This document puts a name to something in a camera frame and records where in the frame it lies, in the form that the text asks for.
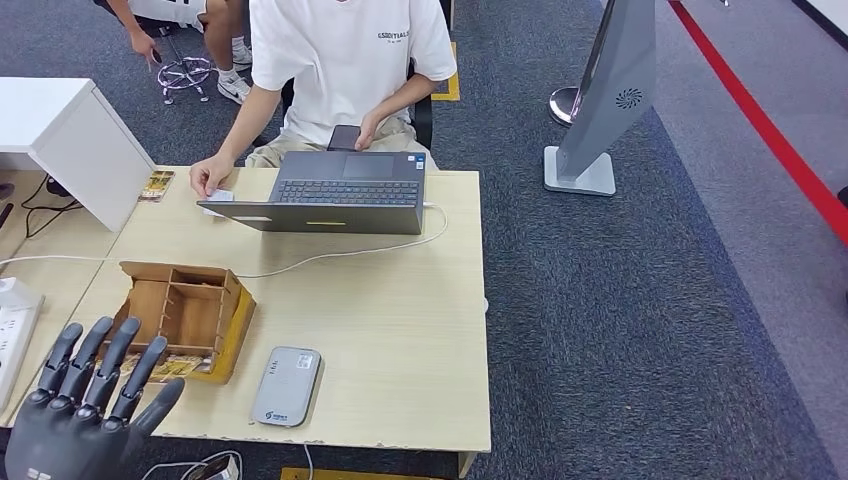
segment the white t-shirt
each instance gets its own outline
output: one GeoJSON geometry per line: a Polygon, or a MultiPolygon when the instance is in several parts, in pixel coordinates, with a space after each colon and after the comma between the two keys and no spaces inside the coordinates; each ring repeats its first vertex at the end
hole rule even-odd
{"type": "Polygon", "coordinates": [[[438,0],[250,0],[250,36],[254,84],[294,78],[283,128],[320,145],[394,94],[410,58],[433,81],[456,72],[438,0]]]}

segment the red stripe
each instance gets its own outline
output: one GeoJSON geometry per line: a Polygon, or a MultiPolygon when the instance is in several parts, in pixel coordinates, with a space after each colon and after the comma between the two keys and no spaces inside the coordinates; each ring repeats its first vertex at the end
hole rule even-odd
{"type": "Polygon", "coordinates": [[[736,104],[742,110],[748,121],[751,122],[760,138],[768,145],[774,156],[783,165],[804,195],[810,200],[816,210],[819,211],[824,220],[839,238],[848,245],[848,209],[836,198],[827,186],[816,176],[807,162],[792,147],[786,137],[769,119],[766,112],[754,100],[745,85],[739,80],[727,62],[721,57],[712,42],[704,34],[704,31],[695,23],[695,20],[683,6],[682,2],[669,0],[671,8],[680,18],[680,22],[689,32],[692,40],[701,50],[704,58],[713,67],[724,88],[727,89],[736,104]]]}

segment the power strip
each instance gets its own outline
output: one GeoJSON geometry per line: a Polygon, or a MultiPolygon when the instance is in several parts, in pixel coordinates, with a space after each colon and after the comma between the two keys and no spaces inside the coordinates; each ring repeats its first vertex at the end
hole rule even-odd
{"type": "Polygon", "coordinates": [[[43,303],[43,295],[16,279],[0,279],[0,410],[9,402],[43,303]]]}

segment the robotic hand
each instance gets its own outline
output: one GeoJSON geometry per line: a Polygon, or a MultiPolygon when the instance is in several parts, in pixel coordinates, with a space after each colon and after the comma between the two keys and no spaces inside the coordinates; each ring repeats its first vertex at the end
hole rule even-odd
{"type": "Polygon", "coordinates": [[[112,413],[105,415],[124,356],[139,327],[136,318],[121,325],[96,372],[97,351],[112,328],[112,319],[103,317],[94,325],[73,359],[71,353],[82,336],[82,326],[72,323],[59,335],[42,370],[38,389],[23,401],[15,419],[6,451],[9,480],[118,477],[118,466],[153,433],[185,386],[182,379],[168,383],[153,403],[129,423],[142,388],[168,343],[164,337],[156,337],[120,390],[112,413]]]}

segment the carpet floor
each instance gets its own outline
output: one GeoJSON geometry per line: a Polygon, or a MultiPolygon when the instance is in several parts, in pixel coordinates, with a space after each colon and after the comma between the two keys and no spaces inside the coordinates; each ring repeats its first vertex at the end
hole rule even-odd
{"type": "MultiPolygon", "coordinates": [[[[0,2],[0,18],[14,19],[0,75],[93,78],[158,163],[204,158],[229,128],[236,106],[211,82],[208,103],[186,92],[163,105],[90,2],[0,2]]],[[[457,5],[462,101],[436,104],[433,156],[482,174],[493,451],[471,477],[835,478],[655,112],[609,152],[615,197],[542,188],[542,150],[563,134],[547,96],[578,83],[599,18],[594,0],[457,5]]],[[[202,50],[194,32],[178,42],[202,50]]],[[[297,446],[157,438],[128,475],[225,448],[244,454],[245,478],[306,463],[297,446]]],[[[456,468],[440,453],[312,451],[326,469],[456,468]]]]}

